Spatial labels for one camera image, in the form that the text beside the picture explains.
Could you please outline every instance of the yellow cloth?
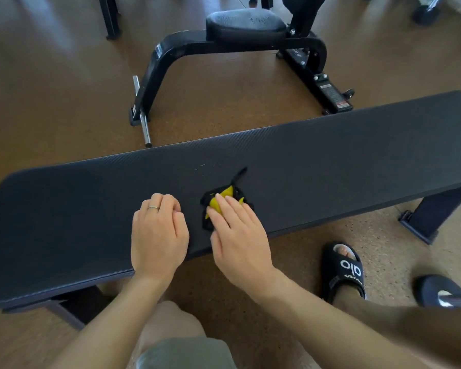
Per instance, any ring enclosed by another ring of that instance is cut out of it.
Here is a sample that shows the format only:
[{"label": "yellow cloth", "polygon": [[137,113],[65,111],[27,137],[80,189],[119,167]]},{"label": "yellow cloth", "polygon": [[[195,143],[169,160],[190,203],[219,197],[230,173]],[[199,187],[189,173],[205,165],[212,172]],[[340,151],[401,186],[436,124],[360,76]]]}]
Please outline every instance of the yellow cloth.
[{"label": "yellow cloth", "polygon": [[[234,196],[234,187],[232,185],[229,186],[227,189],[221,192],[220,195],[224,198],[227,196],[230,196],[230,197]],[[240,204],[242,204],[243,202],[244,202],[244,197],[239,199]],[[222,215],[222,211],[220,210],[219,204],[217,203],[217,200],[215,199],[215,197],[213,197],[210,200],[209,206]]]}]

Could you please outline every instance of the shorts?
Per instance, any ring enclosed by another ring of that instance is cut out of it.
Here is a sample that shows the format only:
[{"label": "shorts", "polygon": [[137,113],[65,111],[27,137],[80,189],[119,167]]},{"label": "shorts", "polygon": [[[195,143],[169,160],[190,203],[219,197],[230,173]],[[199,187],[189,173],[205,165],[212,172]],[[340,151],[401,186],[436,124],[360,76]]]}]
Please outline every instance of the shorts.
[{"label": "shorts", "polygon": [[137,369],[236,369],[224,341],[205,336],[170,338],[141,354]]}]

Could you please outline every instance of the brown concrete floor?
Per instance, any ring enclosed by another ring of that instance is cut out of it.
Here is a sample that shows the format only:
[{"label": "brown concrete floor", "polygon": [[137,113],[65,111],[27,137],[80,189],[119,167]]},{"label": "brown concrete floor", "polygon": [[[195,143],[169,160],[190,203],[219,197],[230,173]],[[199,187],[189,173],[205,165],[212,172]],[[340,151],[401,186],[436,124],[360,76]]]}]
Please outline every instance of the brown concrete floor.
[{"label": "brown concrete floor", "polygon": [[[288,12],[275,0],[275,11]],[[0,180],[13,171],[142,148],[128,124],[132,74],[157,42],[204,28],[213,11],[247,0],[118,0],[123,37],[104,39],[97,0],[0,0]],[[313,30],[328,48],[326,72],[354,87],[357,107],[461,89],[461,16],[410,22],[416,0],[326,0]],[[170,68],[151,113],[155,145],[320,115],[306,88],[274,52],[192,56]],[[326,241],[351,243],[363,258],[369,298],[413,304],[410,279],[436,267],[461,285],[461,208],[432,247],[396,221],[407,203],[271,241],[274,264],[317,291]],[[167,293],[227,341],[239,368],[311,367],[293,337],[229,285],[210,256],[185,263]],[[0,314],[0,368],[42,367],[76,335],[46,310]]]}]

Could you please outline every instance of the alo logo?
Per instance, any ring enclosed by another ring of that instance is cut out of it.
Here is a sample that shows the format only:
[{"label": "alo logo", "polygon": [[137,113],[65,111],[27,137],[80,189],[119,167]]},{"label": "alo logo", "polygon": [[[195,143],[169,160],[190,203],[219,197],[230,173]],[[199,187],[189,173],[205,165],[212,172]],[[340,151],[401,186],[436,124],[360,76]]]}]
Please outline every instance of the alo logo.
[{"label": "alo logo", "polygon": [[351,275],[345,274],[345,277],[348,277],[350,279],[355,279],[358,282],[360,282],[360,280],[357,277],[355,277],[356,275],[359,276],[359,277],[362,276],[362,271],[360,270],[360,268],[358,266],[353,265],[352,263],[350,263],[350,262],[348,262],[346,260],[340,261],[340,265],[345,269],[350,269],[350,271],[352,273]]}]

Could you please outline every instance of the black pouch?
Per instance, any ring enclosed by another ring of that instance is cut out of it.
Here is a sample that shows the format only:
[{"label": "black pouch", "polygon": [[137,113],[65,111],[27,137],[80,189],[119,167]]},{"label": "black pouch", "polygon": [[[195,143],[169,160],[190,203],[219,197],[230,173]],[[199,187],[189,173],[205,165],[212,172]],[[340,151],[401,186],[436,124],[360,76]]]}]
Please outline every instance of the black pouch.
[{"label": "black pouch", "polygon": [[230,181],[229,185],[221,186],[216,189],[213,189],[211,191],[206,192],[203,197],[200,199],[200,203],[204,206],[203,209],[203,229],[207,229],[209,231],[213,231],[213,224],[206,214],[206,208],[208,206],[214,208],[217,212],[220,212],[220,208],[218,203],[215,201],[215,194],[220,193],[223,197],[226,197],[227,195],[232,196],[235,198],[239,203],[247,203],[249,206],[253,209],[253,205],[249,203],[242,192],[241,189],[236,185],[237,181],[246,173],[248,170],[248,167],[244,167],[242,170],[240,170],[234,178]]}]

